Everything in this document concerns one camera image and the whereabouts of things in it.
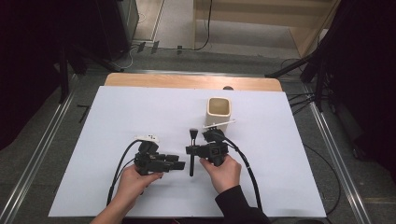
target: white board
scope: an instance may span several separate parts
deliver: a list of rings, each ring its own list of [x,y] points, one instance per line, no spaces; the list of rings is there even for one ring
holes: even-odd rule
[[[222,217],[210,177],[195,159],[189,176],[190,128],[200,132],[210,97],[232,101],[225,135],[247,156],[268,217],[325,217],[312,171],[284,92],[214,91],[166,88],[101,87],[84,124],[50,217],[95,217],[106,207],[112,178],[135,135],[155,134],[158,152],[176,154],[183,171],[165,173],[141,195],[127,217]],[[124,162],[137,152],[131,148]],[[237,152],[230,155],[244,164]],[[241,186],[251,206],[254,189],[243,165]]]

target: black sleeve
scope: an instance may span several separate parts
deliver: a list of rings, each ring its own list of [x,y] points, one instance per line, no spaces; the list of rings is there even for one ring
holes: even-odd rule
[[[270,224],[268,217],[257,207],[250,207],[241,186],[227,189],[216,197],[223,224]]]

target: beige cup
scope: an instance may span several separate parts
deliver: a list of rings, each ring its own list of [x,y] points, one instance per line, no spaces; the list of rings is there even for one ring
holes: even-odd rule
[[[227,98],[212,97],[207,101],[205,126],[219,124],[230,120],[231,101]],[[225,132],[228,124],[218,126]]]

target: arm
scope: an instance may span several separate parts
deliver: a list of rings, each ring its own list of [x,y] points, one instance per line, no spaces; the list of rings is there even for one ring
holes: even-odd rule
[[[140,175],[132,165],[122,172],[117,193],[111,203],[91,222],[91,224],[119,224],[134,207],[137,197],[153,181],[161,178],[163,173]]]
[[[256,207],[250,207],[239,185],[241,164],[230,155],[226,155],[224,163],[216,167],[205,159],[200,159],[212,180],[213,187],[218,192],[216,197],[224,224],[269,224],[268,217]]]

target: person's left hand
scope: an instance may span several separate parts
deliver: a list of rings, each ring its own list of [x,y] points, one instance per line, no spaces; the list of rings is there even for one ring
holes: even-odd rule
[[[113,199],[126,206],[128,211],[134,207],[137,197],[149,184],[163,177],[163,173],[140,175],[136,169],[135,165],[131,165],[123,170],[116,196]]]

